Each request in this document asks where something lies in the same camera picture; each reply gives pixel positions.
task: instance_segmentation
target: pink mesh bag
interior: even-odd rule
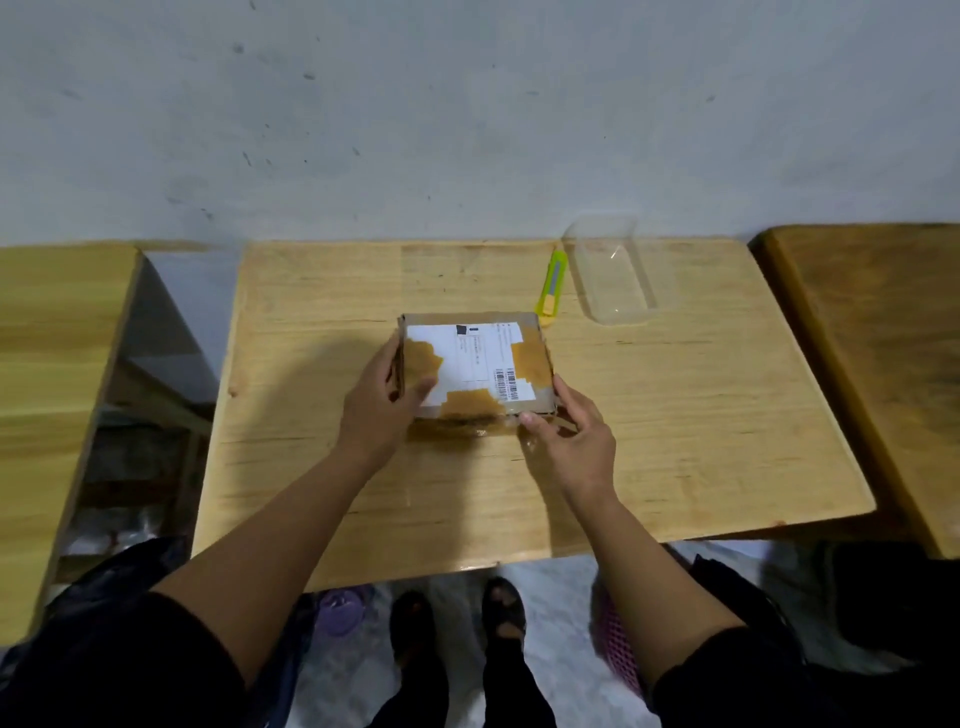
[[[597,620],[599,642],[604,649],[604,658],[613,673],[626,683],[640,697],[643,697],[643,688],[636,675],[636,660],[634,651],[627,642],[627,633],[623,630],[620,616],[613,607],[613,600],[607,590],[600,586],[600,609]]]

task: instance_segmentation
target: yellow utility knife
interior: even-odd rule
[[[540,300],[537,301],[537,308],[535,309],[537,315],[540,316],[542,327],[550,326],[553,323],[557,310],[560,308],[560,293],[564,288],[566,264],[565,251],[554,251],[550,256],[550,262],[546,267],[543,291],[540,293]]]

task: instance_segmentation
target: sandal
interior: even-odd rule
[[[499,599],[494,599],[492,593],[494,589],[500,590],[501,598],[509,595],[513,602],[509,605],[504,604]],[[527,633],[527,616],[523,610],[523,600],[520,599],[520,592],[507,579],[502,576],[495,576],[487,582],[487,588],[483,592],[483,602],[481,606],[483,630],[487,635],[487,644],[494,640],[511,640],[515,638],[500,637],[496,633],[496,628],[501,624],[512,624],[525,636]]]
[[[437,625],[433,607],[420,592],[407,592],[394,602],[390,611],[390,645],[394,659],[406,667],[422,652],[436,648]]]

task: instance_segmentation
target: white wall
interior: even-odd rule
[[[219,370],[246,239],[957,219],[958,28],[955,0],[11,2],[2,241],[224,246],[155,256]]]

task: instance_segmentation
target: foot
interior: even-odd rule
[[[407,592],[394,602],[390,612],[390,644],[400,669],[437,645],[433,608],[420,592]]]
[[[527,630],[523,601],[520,592],[507,579],[496,576],[487,582],[482,610],[487,644],[493,640],[518,640],[523,643]]]

